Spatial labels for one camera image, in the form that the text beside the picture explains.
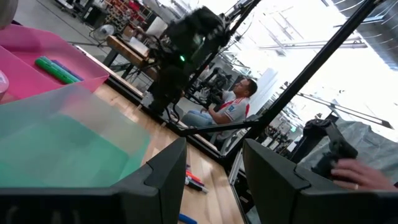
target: wooden tabletop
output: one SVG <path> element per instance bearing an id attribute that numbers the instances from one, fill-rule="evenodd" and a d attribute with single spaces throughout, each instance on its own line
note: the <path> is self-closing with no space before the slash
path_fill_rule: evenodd
<path id="1" fill-rule="evenodd" d="M 118 77 L 112 70 L 83 49 L 81 51 L 108 71 L 110 75 Z M 139 90 L 120 77 L 118 79 L 131 89 L 139 92 Z M 101 85 L 95 91 L 95 95 L 110 106 L 117 108 L 124 116 L 140 124 L 151 133 L 152 139 L 148 145 L 142 164 L 145 164 L 179 137 L 170 129 L 159 125 L 139 110 L 135 104 L 106 84 Z M 196 220 L 199 224 L 243 224 L 244 221 L 241 212 L 239 211 L 238 204 L 228 182 L 228 176 L 223 167 L 190 144 L 187 146 L 187 164 L 191 165 L 192 173 L 203 181 L 209 193 L 204 194 L 185 187 L 180 212 Z"/>
<path id="2" fill-rule="evenodd" d="M 108 46 L 113 50 L 117 51 L 120 55 L 122 55 L 125 59 L 127 59 L 130 63 L 138 68 L 142 68 L 145 66 L 143 61 L 145 60 L 146 55 L 142 55 L 139 51 L 133 51 L 129 47 L 127 47 L 123 42 L 118 40 L 115 36 L 108 36 L 106 38 L 106 42 Z M 156 80 L 157 72 L 154 68 L 149 68 L 143 71 L 146 75 L 148 75 L 151 79 Z"/>

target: ceiling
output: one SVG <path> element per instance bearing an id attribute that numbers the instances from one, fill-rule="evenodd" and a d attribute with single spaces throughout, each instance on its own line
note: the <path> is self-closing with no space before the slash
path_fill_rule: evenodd
<path id="1" fill-rule="evenodd" d="M 350 17 L 363 0 L 332 0 L 338 10 Z M 398 0 L 378 6 L 357 28 L 359 34 L 391 70 L 398 71 Z"/>

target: black pole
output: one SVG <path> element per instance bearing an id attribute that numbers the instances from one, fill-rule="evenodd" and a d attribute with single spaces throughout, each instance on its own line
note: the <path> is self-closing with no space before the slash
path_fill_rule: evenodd
<path id="1" fill-rule="evenodd" d="M 229 36 L 232 37 L 232 35 L 235 33 L 236 29 L 242 24 L 242 22 L 247 18 L 249 13 L 259 4 L 261 0 L 255 0 L 253 1 L 250 6 L 243 12 L 242 16 L 239 18 L 239 20 L 235 23 L 235 25 L 232 27 L 232 29 L 229 31 Z M 211 55 L 203 62 L 203 64 L 199 67 L 199 69 L 196 70 L 195 75 L 189 80 L 187 86 L 185 87 L 185 90 L 188 91 L 189 88 L 193 85 L 193 83 L 198 79 L 199 75 L 204 71 L 206 66 L 210 64 L 210 62 L 217 56 L 218 51 L 215 51 L 211 53 Z"/>
<path id="2" fill-rule="evenodd" d="M 261 116 L 259 125 L 253 126 L 239 142 L 231 149 L 224 159 L 224 168 L 230 170 L 233 161 L 242 148 L 246 138 L 256 139 L 271 121 L 285 108 L 301 88 L 312 78 L 318 69 L 330 58 L 340 45 L 355 31 L 362 21 L 373 11 L 376 6 L 385 0 L 365 0 L 344 25 L 334 34 L 326 45 L 317 53 L 312 61 L 304 68 L 297 78 L 286 88 L 271 107 Z"/>

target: chair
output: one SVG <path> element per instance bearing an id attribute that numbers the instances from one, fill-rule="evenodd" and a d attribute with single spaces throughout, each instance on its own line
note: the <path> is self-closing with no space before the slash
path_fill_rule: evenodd
<path id="1" fill-rule="evenodd" d="M 253 120 L 258 119 L 259 117 L 260 117 L 259 115 L 252 114 L 252 115 L 250 115 L 248 118 L 246 118 L 245 121 L 253 121 Z M 221 147 L 221 149 L 218 149 L 218 150 L 220 151 L 221 155 L 224 155 L 224 154 L 227 152 L 226 150 L 227 150 L 228 146 L 231 144 L 232 138 L 233 138 L 239 131 L 240 131 L 240 129 L 234 130 L 234 131 L 232 132 L 232 134 L 231 134 L 228 138 L 222 140 L 223 142 L 220 141 L 220 142 L 222 143 L 222 147 Z M 217 132 L 217 133 L 214 133 L 214 134 L 212 135 L 212 137 L 211 137 L 211 139 L 210 139 L 210 143 L 212 143 L 212 144 L 215 144 L 215 143 L 216 143 L 216 141 L 217 141 L 217 135 L 219 135 L 219 133 L 220 133 L 220 132 Z"/>

